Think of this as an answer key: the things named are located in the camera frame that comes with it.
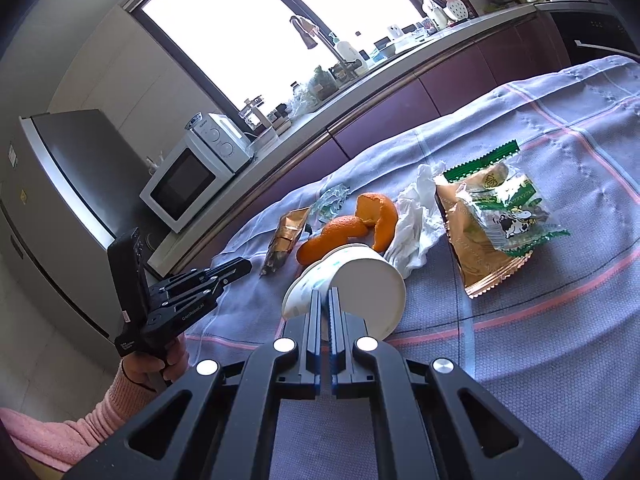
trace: cow cartoon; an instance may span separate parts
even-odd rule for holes
[[[536,219],[531,217],[531,211],[517,211],[501,214],[500,218],[494,219],[499,223],[506,238],[525,233],[530,225],[535,224]]]

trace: countertop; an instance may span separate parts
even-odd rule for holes
[[[167,275],[182,256],[243,196],[293,154],[321,136],[327,126],[349,110],[448,48],[469,40],[490,28],[537,12],[537,6],[540,6],[540,10],[547,10],[544,8],[545,6],[557,10],[558,7],[571,7],[572,3],[553,2],[553,5],[549,3],[520,5],[447,28],[430,36],[421,46],[397,56],[385,66],[364,76],[363,79],[319,110],[294,120],[292,126],[278,138],[277,142],[273,142],[262,150],[241,173],[236,175],[229,186],[202,209],[180,234],[169,233],[149,259],[149,264],[160,275]]]

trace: orange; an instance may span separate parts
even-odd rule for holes
[[[362,218],[364,225],[375,226],[373,250],[379,253],[386,251],[394,239],[398,223],[393,201],[382,193],[363,193],[356,203],[356,216]]]
[[[322,228],[322,232],[315,238],[303,243],[296,259],[302,266],[311,265],[321,260],[335,248],[349,243],[350,237],[367,235],[367,226],[357,216],[338,216],[329,221]]]

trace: faucet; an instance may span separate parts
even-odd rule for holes
[[[303,25],[302,20],[306,22],[306,24],[312,28],[313,32],[309,32],[305,26]],[[301,16],[291,16],[289,19],[289,23],[293,25],[293,27],[297,30],[298,34],[302,38],[302,41],[305,42],[306,47],[311,50],[318,46],[318,44],[314,41],[312,36],[315,36],[320,39],[324,43],[324,45],[331,51],[331,53],[335,56],[335,59],[338,60],[338,64],[344,70],[344,73],[347,75],[347,79],[349,81],[357,79],[358,75],[355,73],[355,70],[350,67],[349,62],[344,59],[340,52],[336,50],[334,44],[331,40],[329,40],[319,29],[319,27],[315,24],[307,20],[306,18],[302,18]]]

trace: crumpled tissue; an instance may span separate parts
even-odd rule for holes
[[[426,263],[427,251],[445,232],[433,182],[445,168],[442,161],[421,164],[416,181],[398,195],[396,234],[384,257],[403,279]]]

